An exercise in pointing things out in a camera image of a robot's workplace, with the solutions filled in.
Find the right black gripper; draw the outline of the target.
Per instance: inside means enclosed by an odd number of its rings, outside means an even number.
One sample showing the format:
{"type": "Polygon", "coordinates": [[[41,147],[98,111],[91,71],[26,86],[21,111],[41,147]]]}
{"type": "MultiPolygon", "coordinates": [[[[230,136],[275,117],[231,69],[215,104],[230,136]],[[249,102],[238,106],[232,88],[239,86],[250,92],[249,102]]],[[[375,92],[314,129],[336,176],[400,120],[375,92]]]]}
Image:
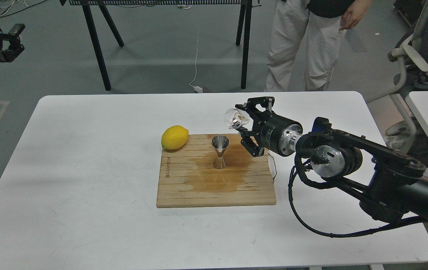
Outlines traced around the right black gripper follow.
{"type": "Polygon", "coordinates": [[[241,145],[252,157],[263,156],[265,148],[283,157],[290,156],[296,150],[295,140],[303,135],[301,123],[272,111],[274,102],[275,97],[253,97],[243,104],[235,104],[235,108],[246,112],[255,124],[255,130],[239,128],[241,145]]]}

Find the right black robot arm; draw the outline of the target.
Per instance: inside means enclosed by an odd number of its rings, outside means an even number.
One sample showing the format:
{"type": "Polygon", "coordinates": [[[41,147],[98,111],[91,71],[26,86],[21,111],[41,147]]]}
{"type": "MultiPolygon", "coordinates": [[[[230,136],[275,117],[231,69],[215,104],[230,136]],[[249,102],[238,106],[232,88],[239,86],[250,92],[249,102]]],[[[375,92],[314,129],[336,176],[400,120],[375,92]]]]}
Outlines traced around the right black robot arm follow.
{"type": "Polygon", "coordinates": [[[314,97],[293,106],[303,116],[311,114],[312,130],[277,114],[275,97],[252,97],[225,113],[230,129],[253,156],[266,149],[283,157],[293,156],[288,181],[288,201],[296,219],[311,232],[330,238],[352,238],[428,222],[428,176],[419,160],[396,149],[335,129],[328,116],[341,113],[342,103],[314,97]],[[385,225],[349,234],[319,231],[301,219],[293,203],[293,181],[319,190],[337,188],[359,201],[372,219],[385,225]]]}

